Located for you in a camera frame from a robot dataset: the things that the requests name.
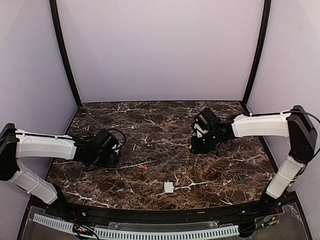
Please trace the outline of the orange battery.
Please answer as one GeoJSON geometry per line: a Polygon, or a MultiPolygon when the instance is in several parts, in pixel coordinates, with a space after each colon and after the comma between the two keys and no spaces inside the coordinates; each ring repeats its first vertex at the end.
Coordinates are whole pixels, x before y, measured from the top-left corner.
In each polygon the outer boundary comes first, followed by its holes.
{"type": "Polygon", "coordinates": [[[140,167],[141,169],[145,170],[145,171],[148,171],[148,170],[149,170],[149,169],[148,169],[146,166],[144,166],[144,165],[139,165],[139,167],[140,167]]]}

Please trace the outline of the white battery cover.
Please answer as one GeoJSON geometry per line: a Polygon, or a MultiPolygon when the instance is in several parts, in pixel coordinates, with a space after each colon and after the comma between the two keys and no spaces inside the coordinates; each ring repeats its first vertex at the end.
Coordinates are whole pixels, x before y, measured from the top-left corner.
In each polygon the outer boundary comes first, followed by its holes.
{"type": "Polygon", "coordinates": [[[164,193],[171,194],[174,193],[174,184],[171,181],[164,182],[164,193]]]}

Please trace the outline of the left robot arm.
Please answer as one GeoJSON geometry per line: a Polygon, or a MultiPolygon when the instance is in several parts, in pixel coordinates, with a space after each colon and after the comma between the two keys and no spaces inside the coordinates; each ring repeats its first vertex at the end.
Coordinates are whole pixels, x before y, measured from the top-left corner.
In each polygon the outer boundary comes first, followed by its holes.
{"type": "Polygon", "coordinates": [[[124,143],[102,129],[89,136],[47,135],[6,124],[0,132],[0,180],[18,186],[47,205],[65,201],[59,187],[45,181],[22,162],[22,158],[55,158],[81,162],[87,171],[111,168],[124,143]]]}

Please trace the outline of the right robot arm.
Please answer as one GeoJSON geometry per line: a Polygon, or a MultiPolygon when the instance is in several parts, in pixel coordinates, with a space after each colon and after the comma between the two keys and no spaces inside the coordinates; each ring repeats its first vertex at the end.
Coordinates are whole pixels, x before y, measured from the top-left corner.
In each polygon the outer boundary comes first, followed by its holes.
{"type": "Polygon", "coordinates": [[[205,108],[194,117],[191,128],[190,152],[196,155],[217,153],[220,144],[244,137],[275,136],[289,139],[288,157],[262,192],[257,211],[266,215],[272,211],[285,190],[302,174],[310,161],[319,153],[316,148],[318,132],[313,125],[313,115],[300,105],[275,113],[217,116],[205,108]]]}

